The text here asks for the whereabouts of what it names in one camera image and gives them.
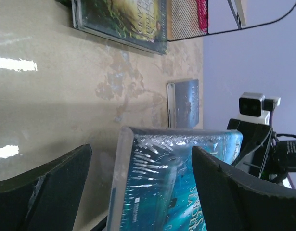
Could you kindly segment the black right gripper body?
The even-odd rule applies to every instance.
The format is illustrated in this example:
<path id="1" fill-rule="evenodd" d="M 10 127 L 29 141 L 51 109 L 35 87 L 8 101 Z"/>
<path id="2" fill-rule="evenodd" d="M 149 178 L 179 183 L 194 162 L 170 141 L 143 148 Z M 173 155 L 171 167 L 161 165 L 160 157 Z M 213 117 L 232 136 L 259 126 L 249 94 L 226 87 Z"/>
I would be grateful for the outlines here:
<path id="1" fill-rule="evenodd" d="M 242 133 L 241 149 L 232 166 L 263 180 L 269 180 L 271 172 L 267 168 L 272 153 L 273 128 L 270 125 L 230 119 L 228 130 Z"/>

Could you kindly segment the blue book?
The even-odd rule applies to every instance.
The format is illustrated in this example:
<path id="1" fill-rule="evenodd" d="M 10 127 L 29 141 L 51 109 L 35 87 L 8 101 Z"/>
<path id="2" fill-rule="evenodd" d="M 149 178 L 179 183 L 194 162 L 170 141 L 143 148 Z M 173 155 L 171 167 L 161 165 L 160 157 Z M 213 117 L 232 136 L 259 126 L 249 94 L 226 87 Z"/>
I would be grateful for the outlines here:
<path id="1" fill-rule="evenodd" d="M 123 127 L 106 229 L 206 230 L 193 175 L 192 148 L 203 148 L 231 164 L 242 140 L 237 130 Z"/>

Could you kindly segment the green yellow fantasy book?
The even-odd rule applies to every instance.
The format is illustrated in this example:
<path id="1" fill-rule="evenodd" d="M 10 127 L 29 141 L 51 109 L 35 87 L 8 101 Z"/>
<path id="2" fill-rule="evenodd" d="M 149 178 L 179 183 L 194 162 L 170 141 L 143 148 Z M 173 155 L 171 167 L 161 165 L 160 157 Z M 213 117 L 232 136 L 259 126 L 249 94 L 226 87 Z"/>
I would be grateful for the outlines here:
<path id="1" fill-rule="evenodd" d="M 134 48 L 167 52 L 165 0 L 74 0 L 74 28 Z"/>

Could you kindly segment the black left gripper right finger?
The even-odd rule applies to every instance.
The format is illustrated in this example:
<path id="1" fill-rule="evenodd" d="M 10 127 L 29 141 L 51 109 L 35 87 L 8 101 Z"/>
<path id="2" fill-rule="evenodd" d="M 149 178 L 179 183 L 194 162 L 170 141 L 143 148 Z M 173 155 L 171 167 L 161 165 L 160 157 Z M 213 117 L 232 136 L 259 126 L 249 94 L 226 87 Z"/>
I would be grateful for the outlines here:
<path id="1" fill-rule="evenodd" d="M 296 189 L 261 180 L 200 147 L 195 183 L 209 231 L 296 231 Z"/>

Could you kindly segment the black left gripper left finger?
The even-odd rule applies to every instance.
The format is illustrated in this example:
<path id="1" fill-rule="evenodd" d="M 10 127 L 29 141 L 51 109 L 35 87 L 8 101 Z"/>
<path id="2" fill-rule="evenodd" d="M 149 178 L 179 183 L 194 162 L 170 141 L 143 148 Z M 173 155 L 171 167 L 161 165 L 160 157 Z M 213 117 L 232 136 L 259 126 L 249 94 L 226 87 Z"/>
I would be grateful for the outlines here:
<path id="1" fill-rule="evenodd" d="M 0 181 L 0 231 L 71 231 L 91 155 L 91 146 L 81 145 Z"/>

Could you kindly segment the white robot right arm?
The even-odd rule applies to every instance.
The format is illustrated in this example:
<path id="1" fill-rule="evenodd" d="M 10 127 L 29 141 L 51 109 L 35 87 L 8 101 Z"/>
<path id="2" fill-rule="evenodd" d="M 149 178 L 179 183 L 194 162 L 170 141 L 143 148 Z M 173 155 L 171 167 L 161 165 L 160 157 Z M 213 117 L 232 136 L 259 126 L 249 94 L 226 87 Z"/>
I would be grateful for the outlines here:
<path id="1" fill-rule="evenodd" d="M 227 129 L 243 135 L 234 167 L 275 184 L 296 172 L 296 135 L 276 133 L 270 125 L 238 119 L 230 119 Z"/>

